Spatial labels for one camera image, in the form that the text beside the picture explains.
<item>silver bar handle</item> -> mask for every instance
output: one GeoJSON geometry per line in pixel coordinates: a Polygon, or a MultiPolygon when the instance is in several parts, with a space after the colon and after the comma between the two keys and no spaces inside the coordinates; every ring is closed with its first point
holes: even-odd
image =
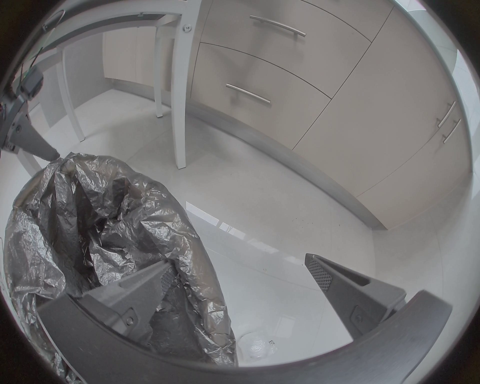
{"type": "Polygon", "coordinates": [[[253,15],[250,15],[250,18],[251,19],[254,19],[254,20],[258,20],[259,22],[262,22],[262,23],[269,23],[269,24],[272,24],[272,25],[276,25],[277,27],[280,27],[280,28],[283,28],[283,29],[286,29],[287,31],[290,31],[290,32],[293,32],[295,33],[296,35],[300,35],[302,37],[305,37],[307,34],[305,32],[302,32],[296,28],[293,28],[289,25],[286,25],[286,24],[283,24],[283,23],[279,23],[278,21],[275,21],[275,20],[270,20],[270,19],[266,19],[264,17],[260,17],[260,16],[253,16],[253,15]]]}
{"type": "Polygon", "coordinates": [[[444,144],[447,142],[447,140],[450,138],[450,136],[452,136],[452,133],[455,132],[456,128],[459,126],[461,121],[462,121],[462,119],[460,119],[459,121],[456,122],[455,127],[453,127],[452,131],[448,134],[448,136],[442,135],[442,137],[444,138],[444,144]]]}
{"type": "Polygon", "coordinates": [[[442,119],[442,121],[440,121],[440,122],[438,123],[438,128],[441,128],[442,125],[445,124],[445,122],[446,122],[447,119],[448,119],[448,116],[450,116],[450,114],[452,113],[453,108],[455,108],[455,106],[456,106],[456,101],[454,101],[454,102],[452,103],[452,105],[450,106],[450,109],[448,110],[448,112],[447,112],[447,114],[445,115],[445,117],[442,119]]]}
{"type": "Polygon", "coordinates": [[[231,88],[231,89],[235,89],[236,91],[239,91],[239,92],[242,92],[248,96],[252,96],[252,97],[255,97],[256,99],[259,99],[259,100],[262,100],[264,101],[265,103],[268,103],[268,104],[271,104],[272,102],[264,97],[261,97],[261,96],[258,96],[256,95],[255,93],[252,93],[252,92],[249,92],[243,88],[239,88],[239,87],[236,87],[232,84],[225,84],[227,86],[227,88],[231,88]]]}

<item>crumpled plastic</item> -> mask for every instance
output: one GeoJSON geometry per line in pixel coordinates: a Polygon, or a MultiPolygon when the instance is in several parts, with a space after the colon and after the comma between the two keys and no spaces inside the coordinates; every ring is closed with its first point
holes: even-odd
{"type": "Polygon", "coordinates": [[[75,377],[42,329],[37,305],[64,292],[80,297],[164,259],[178,277],[152,317],[149,347],[236,365],[215,270],[183,207],[161,183],[109,156],[69,154],[24,186],[5,230],[13,307],[27,338],[69,382],[75,377]]]}

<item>cabinet handle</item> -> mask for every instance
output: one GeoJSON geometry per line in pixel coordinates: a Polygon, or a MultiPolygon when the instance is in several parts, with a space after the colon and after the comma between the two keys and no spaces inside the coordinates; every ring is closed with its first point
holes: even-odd
{"type": "Polygon", "coordinates": [[[305,32],[302,32],[302,31],[299,31],[298,29],[296,28],[293,28],[289,25],[286,25],[286,24],[282,24],[282,23],[279,23],[278,21],[275,21],[275,20],[270,20],[270,19],[266,19],[264,17],[260,17],[260,16],[253,16],[253,15],[250,15],[250,18],[251,19],[254,19],[254,20],[258,20],[259,22],[263,23],[269,23],[269,24],[273,24],[273,25],[276,25],[277,27],[280,27],[280,28],[283,28],[283,29],[286,29],[287,31],[290,31],[290,32],[293,32],[295,33],[296,35],[300,35],[302,37],[305,37],[307,34],[305,32]]]}
{"type": "Polygon", "coordinates": [[[448,116],[450,116],[450,114],[452,113],[453,108],[455,108],[455,106],[456,106],[456,101],[454,101],[453,104],[450,106],[450,109],[448,110],[447,114],[446,114],[445,117],[442,119],[442,121],[438,123],[438,128],[441,128],[442,125],[445,124],[445,122],[446,122],[447,119],[448,119],[448,116]]]}
{"type": "Polygon", "coordinates": [[[459,121],[456,122],[455,127],[453,127],[452,131],[448,134],[448,136],[442,135],[442,137],[444,138],[444,144],[447,142],[447,140],[450,138],[450,136],[452,136],[452,133],[455,132],[456,128],[461,123],[461,121],[462,121],[462,119],[460,119],[459,121]]]}
{"type": "Polygon", "coordinates": [[[264,98],[264,97],[258,96],[258,95],[256,95],[255,93],[249,92],[249,91],[247,91],[247,90],[245,90],[245,89],[238,88],[238,87],[236,87],[236,86],[234,86],[234,85],[232,85],[232,84],[225,84],[225,85],[227,86],[227,88],[235,89],[236,91],[242,92],[242,93],[244,93],[244,94],[246,94],[246,95],[249,95],[249,96],[255,97],[255,98],[259,99],[259,100],[262,100],[262,101],[264,101],[265,103],[268,103],[268,104],[271,103],[270,100],[268,100],[268,99],[266,99],[266,98],[264,98]]]}

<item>trash bag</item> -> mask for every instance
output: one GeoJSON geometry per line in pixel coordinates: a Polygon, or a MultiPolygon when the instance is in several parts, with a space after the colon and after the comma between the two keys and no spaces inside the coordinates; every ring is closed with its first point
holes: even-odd
{"type": "Polygon", "coordinates": [[[109,156],[70,153],[25,185],[5,230],[6,285],[23,331],[70,380],[39,324],[37,305],[63,292],[80,297],[164,259],[178,277],[152,317],[149,347],[236,365],[215,270],[184,209],[161,183],[109,156]]]}

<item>drawer handle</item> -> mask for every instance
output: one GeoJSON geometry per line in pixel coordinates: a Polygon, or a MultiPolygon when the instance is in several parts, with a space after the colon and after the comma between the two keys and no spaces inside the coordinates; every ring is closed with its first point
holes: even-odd
{"type": "Polygon", "coordinates": [[[262,23],[265,22],[265,23],[276,25],[277,27],[286,29],[287,31],[293,32],[296,35],[300,35],[302,37],[305,37],[307,35],[305,32],[299,31],[296,28],[293,28],[293,27],[291,27],[289,25],[286,25],[286,24],[279,23],[278,21],[275,21],[275,20],[265,19],[264,17],[253,16],[253,15],[250,15],[250,18],[254,19],[254,20],[258,20],[259,22],[262,22],[262,23]]]}
{"type": "Polygon", "coordinates": [[[458,125],[460,124],[461,121],[462,121],[462,119],[460,119],[459,121],[456,122],[455,127],[453,127],[452,131],[448,134],[448,136],[442,135],[442,137],[444,138],[444,144],[447,142],[447,140],[450,138],[450,136],[452,136],[452,133],[455,132],[456,128],[458,127],[458,125]]]}
{"type": "Polygon", "coordinates": [[[227,88],[235,89],[236,91],[242,92],[242,93],[244,93],[244,94],[246,94],[246,95],[249,95],[249,96],[255,97],[256,99],[262,100],[262,101],[264,101],[265,103],[268,103],[268,104],[271,103],[270,100],[268,100],[268,99],[266,99],[266,98],[264,98],[264,97],[258,96],[258,95],[256,95],[255,93],[249,92],[249,91],[247,91],[247,90],[245,90],[245,89],[238,88],[238,87],[236,87],[236,86],[234,86],[234,85],[232,85],[232,84],[225,84],[225,85],[227,86],[227,88]]]}
{"type": "Polygon", "coordinates": [[[450,114],[452,113],[453,108],[455,108],[455,106],[456,106],[456,101],[454,101],[453,104],[450,106],[450,109],[448,110],[447,114],[446,114],[445,117],[442,119],[442,121],[438,123],[438,128],[441,128],[442,125],[445,124],[445,122],[446,122],[447,119],[448,119],[448,116],[450,116],[450,114]]]}

